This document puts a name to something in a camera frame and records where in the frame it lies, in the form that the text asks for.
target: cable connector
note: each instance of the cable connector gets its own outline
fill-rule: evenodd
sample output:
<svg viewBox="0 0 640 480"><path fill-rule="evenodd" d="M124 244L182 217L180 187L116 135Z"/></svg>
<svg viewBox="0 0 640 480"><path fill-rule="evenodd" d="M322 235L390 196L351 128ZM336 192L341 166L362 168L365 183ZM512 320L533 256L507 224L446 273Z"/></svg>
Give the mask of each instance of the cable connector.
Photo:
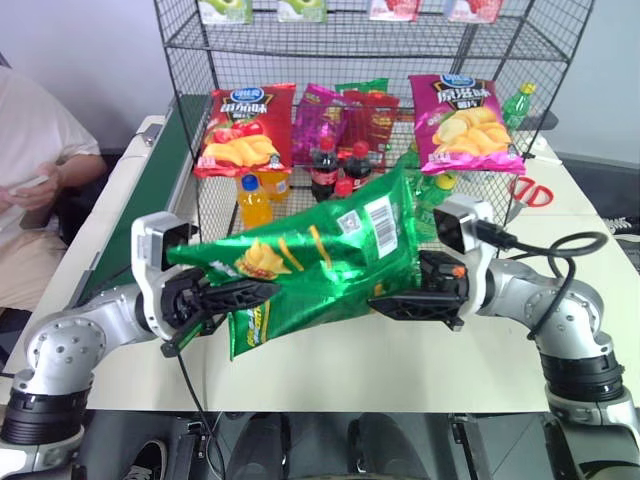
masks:
<svg viewBox="0 0 640 480"><path fill-rule="evenodd" d="M495 223L478 220L476 222L476 235L483 242L487 242L502 250L514 248L518 244L518 237L505 232Z"/></svg>

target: pink chip bag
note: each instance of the pink chip bag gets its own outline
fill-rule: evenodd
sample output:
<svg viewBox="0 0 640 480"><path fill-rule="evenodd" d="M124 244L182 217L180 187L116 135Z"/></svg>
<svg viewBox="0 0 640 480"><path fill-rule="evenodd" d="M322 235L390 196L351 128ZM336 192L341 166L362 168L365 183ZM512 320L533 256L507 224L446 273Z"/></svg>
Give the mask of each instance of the pink chip bag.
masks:
<svg viewBox="0 0 640 480"><path fill-rule="evenodd" d="M311 151L320 139L331 137L337 144L347 125L345 108L354 102L320 85L307 85L293 124L293 163L311 165Z"/></svg>
<svg viewBox="0 0 640 480"><path fill-rule="evenodd" d="M502 122L493 82L464 75L410 75L424 173L525 172Z"/></svg>

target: scissors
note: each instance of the scissors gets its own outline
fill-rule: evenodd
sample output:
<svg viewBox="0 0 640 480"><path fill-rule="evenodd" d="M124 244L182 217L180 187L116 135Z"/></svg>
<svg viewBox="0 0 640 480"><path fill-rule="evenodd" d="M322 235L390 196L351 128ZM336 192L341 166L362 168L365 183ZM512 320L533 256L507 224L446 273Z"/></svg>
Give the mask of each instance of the scissors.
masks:
<svg viewBox="0 0 640 480"><path fill-rule="evenodd" d="M545 207L553 201L553 192L535 182L533 178L518 177L511 182L513 205L507 216L507 223L516 218L525 207Z"/></svg>

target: person's hand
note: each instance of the person's hand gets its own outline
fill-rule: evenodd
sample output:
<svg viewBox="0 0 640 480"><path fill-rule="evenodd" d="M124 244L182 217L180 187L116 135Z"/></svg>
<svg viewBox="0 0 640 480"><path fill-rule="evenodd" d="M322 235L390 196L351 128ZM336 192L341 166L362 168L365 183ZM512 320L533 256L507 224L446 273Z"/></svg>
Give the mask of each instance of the person's hand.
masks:
<svg viewBox="0 0 640 480"><path fill-rule="evenodd" d="M62 188L60 168L54 163L43 163L35 173L36 175L46 175L49 180L35 187L19 188L15 195L10 195L8 191L0 192L0 200L18 205L25 210L35 210L52 203Z"/></svg>

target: barcode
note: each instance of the barcode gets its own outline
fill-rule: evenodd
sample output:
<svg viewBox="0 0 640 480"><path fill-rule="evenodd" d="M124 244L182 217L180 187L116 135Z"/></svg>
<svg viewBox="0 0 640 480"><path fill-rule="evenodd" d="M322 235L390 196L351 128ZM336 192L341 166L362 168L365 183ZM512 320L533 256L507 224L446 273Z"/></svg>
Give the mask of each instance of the barcode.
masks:
<svg viewBox="0 0 640 480"><path fill-rule="evenodd" d="M373 223L373 231L376 235L376 244L378 246L378 258L389 255L398 248L396 222L393 218L389 197L379 198L365 205L364 208L369 214L371 223Z"/></svg>

